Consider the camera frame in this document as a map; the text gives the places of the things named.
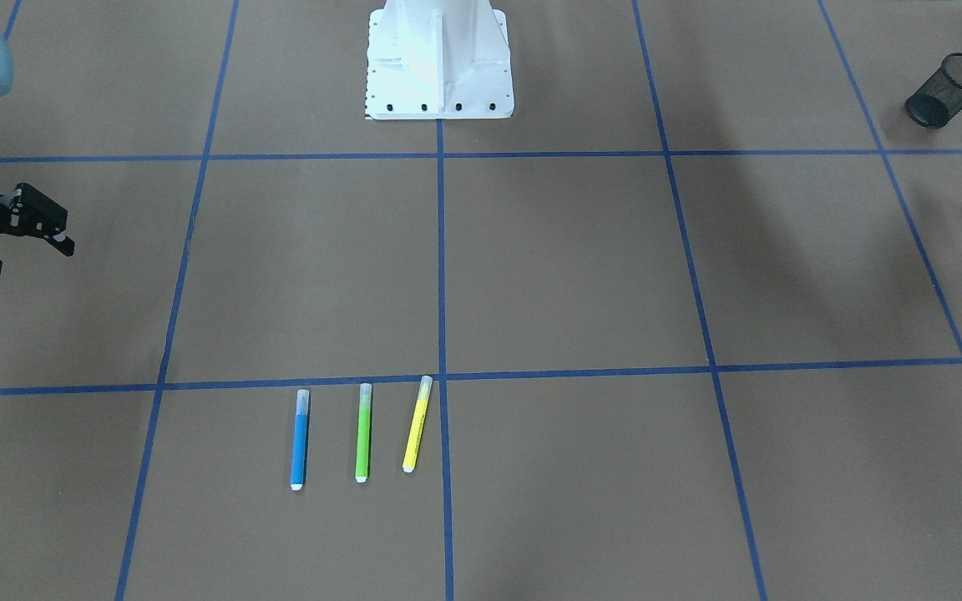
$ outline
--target yellow marker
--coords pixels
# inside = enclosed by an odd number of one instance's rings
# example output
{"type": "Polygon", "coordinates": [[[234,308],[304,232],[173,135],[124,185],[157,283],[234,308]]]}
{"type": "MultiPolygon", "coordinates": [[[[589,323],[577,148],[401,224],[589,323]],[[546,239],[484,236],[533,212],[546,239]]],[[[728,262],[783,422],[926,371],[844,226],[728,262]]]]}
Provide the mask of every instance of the yellow marker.
{"type": "Polygon", "coordinates": [[[433,379],[423,376],[418,388],[418,399],[415,401],[415,416],[411,420],[411,435],[408,437],[408,449],[403,454],[403,471],[413,472],[418,465],[418,447],[421,446],[421,429],[425,427],[425,411],[428,409],[428,393],[433,389],[433,379]]]}

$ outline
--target white marker end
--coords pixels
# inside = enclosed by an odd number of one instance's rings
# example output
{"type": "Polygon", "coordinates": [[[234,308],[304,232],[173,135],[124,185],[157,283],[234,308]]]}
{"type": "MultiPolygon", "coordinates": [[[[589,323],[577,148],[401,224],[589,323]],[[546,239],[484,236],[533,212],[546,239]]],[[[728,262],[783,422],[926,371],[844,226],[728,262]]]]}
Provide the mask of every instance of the white marker end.
{"type": "Polygon", "coordinates": [[[306,415],[308,413],[310,413],[310,391],[295,393],[295,414],[306,415]]]}
{"type": "Polygon", "coordinates": [[[370,408],[373,404],[373,385],[363,384],[359,388],[358,408],[370,408]]]}
{"type": "Polygon", "coordinates": [[[428,393],[433,389],[433,377],[423,376],[418,386],[418,398],[428,400],[428,393]]]}

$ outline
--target floor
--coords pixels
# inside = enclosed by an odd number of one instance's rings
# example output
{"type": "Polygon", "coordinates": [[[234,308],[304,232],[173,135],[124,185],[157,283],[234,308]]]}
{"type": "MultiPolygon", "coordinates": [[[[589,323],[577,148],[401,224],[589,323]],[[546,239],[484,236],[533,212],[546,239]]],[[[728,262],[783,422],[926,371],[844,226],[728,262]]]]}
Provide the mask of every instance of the floor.
{"type": "Polygon", "coordinates": [[[447,123],[379,7],[0,0],[0,598],[962,598],[962,0],[498,0],[447,123]]]}

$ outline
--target black mesh cup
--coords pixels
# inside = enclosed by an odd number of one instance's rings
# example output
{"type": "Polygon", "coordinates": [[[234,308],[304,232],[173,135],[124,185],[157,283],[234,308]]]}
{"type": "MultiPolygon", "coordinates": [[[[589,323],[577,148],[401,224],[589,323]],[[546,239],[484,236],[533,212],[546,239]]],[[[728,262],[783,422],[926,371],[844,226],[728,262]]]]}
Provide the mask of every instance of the black mesh cup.
{"type": "Polygon", "coordinates": [[[962,53],[945,57],[927,83],[905,100],[904,110],[912,121],[937,129],[962,109],[962,53]]]}

